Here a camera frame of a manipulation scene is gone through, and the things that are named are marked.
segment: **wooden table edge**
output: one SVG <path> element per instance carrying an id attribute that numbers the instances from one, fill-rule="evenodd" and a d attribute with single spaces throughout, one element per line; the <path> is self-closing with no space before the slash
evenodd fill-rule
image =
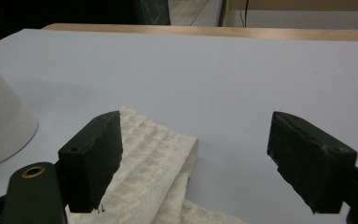
<path id="1" fill-rule="evenodd" d="M 43 28 L 56 31 L 107 32 L 159 35 L 207 35 L 267 39 L 358 41 L 358 30 L 305 30 L 238 27 L 151 26 L 54 23 Z"/>

